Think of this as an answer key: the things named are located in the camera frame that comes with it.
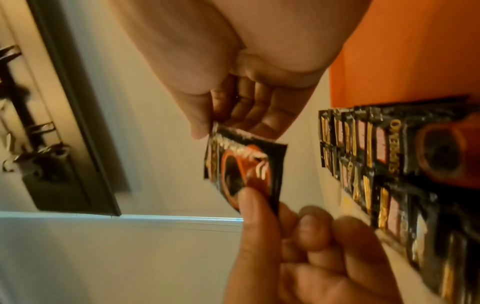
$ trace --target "blue light strip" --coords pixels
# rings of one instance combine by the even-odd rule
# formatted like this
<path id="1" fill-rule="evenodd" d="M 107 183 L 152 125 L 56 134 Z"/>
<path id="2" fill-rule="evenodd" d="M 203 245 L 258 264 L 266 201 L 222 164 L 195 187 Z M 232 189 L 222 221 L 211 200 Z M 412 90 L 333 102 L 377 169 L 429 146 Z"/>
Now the blue light strip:
<path id="1" fill-rule="evenodd" d="M 207 217 L 207 216 L 176 216 L 176 215 L 147 215 L 124 214 L 121 216 L 82 214 L 82 213 L 57 213 L 57 212 L 18 212 L 0 211 L 0 218 L 58 218 L 58 219 L 110 219 L 110 220 L 150 220 L 150 221 L 175 221 L 175 222 L 243 222 L 241 217 Z"/>

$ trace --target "hand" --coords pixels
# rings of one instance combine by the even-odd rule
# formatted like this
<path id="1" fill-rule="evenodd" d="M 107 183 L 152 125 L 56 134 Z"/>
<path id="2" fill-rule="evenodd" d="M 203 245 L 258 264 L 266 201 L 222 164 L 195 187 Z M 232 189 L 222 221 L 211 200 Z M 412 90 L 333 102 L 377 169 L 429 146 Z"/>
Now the hand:
<path id="1" fill-rule="evenodd" d="M 278 138 L 371 0 L 110 0 L 191 124 Z"/>
<path id="2" fill-rule="evenodd" d="M 243 232 L 224 304 L 402 303 L 379 240 L 360 220 L 282 204 L 278 221 L 251 188 L 239 204 Z"/>

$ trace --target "orange surface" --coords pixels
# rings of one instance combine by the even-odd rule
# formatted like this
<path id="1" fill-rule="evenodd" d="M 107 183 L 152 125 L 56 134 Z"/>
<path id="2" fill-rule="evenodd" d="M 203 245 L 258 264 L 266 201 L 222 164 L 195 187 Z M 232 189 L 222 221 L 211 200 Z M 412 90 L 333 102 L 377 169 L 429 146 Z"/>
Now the orange surface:
<path id="1" fill-rule="evenodd" d="M 373 0 L 330 67 L 333 107 L 480 99 L 480 0 Z"/>

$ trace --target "human hand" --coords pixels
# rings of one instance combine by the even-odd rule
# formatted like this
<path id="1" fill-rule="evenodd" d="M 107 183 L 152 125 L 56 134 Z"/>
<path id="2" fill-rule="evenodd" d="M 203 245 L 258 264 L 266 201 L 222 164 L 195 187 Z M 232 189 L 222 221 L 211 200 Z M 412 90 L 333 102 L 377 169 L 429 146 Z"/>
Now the human hand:
<path id="1" fill-rule="evenodd" d="M 371 0 L 110 0 L 202 138 L 219 121 L 276 139 Z"/>
<path id="2" fill-rule="evenodd" d="M 282 204 L 278 221 L 251 188 L 239 204 L 243 231 L 224 304 L 402 303 L 382 245 L 360 220 Z"/>

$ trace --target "orange panel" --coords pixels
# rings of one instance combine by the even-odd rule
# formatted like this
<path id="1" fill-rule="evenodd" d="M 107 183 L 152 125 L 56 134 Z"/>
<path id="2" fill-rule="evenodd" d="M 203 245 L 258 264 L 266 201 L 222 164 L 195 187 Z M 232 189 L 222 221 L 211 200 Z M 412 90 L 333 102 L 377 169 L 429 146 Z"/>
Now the orange panel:
<path id="1" fill-rule="evenodd" d="M 331 105 L 480 98 L 479 0 L 373 0 L 330 67 Z"/>

